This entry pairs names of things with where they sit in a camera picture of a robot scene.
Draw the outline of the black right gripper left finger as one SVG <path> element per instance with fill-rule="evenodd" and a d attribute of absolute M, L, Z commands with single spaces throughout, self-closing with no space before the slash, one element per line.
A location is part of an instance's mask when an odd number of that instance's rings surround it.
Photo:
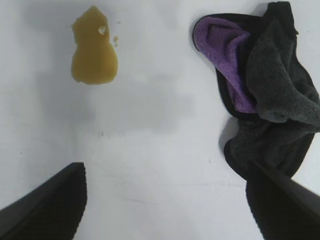
<path fill-rule="evenodd" d="M 72 240 L 87 205 L 86 169 L 73 162 L 1 209 L 2 240 Z"/>

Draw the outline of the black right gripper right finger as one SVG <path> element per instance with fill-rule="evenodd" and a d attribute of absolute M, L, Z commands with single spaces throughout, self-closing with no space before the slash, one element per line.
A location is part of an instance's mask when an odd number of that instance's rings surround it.
<path fill-rule="evenodd" d="M 246 198 L 265 240 L 318 240 L 320 197 L 273 167 L 249 163 Z"/>

